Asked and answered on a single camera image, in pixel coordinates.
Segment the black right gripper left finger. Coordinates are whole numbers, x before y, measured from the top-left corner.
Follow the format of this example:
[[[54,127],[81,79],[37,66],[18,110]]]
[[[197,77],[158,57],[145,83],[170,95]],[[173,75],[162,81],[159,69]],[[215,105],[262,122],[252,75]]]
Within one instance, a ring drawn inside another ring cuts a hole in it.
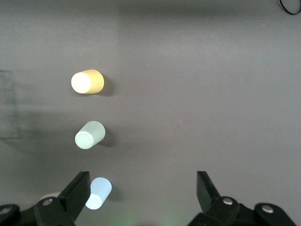
[[[0,226],[76,226],[90,197],[90,173],[81,171],[57,197],[41,199],[21,211],[16,204],[0,206]]]

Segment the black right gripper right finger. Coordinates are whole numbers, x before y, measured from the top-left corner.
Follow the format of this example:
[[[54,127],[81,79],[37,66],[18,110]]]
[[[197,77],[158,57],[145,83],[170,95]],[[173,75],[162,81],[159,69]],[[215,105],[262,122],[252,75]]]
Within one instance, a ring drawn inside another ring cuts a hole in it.
[[[196,192],[202,212],[187,226],[297,226],[277,205],[258,203],[252,210],[221,196],[205,171],[197,172]]]

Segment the pale green plastic cup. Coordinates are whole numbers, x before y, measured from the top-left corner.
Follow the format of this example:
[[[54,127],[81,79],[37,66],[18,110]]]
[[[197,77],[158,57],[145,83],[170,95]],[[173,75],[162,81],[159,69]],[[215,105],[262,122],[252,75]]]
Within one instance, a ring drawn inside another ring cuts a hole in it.
[[[75,143],[79,148],[87,150],[101,142],[105,134],[105,127],[100,122],[89,121],[75,135]]]

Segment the yellow plastic cup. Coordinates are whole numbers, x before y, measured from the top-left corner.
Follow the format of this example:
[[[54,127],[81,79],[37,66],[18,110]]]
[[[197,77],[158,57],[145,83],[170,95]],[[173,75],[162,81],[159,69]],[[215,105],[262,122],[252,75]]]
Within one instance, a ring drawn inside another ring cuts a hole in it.
[[[104,77],[94,69],[81,71],[72,76],[71,87],[79,94],[97,94],[104,88]]]

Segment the light blue plastic cup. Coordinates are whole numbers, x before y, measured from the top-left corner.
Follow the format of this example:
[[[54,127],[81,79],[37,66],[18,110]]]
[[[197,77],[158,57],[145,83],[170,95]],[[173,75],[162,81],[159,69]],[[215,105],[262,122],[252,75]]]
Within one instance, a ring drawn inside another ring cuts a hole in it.
[[[101,208],[112,191],[112,185],[106,178],[95,178],[90,184],[90,197],[86,207],[90,210]]]

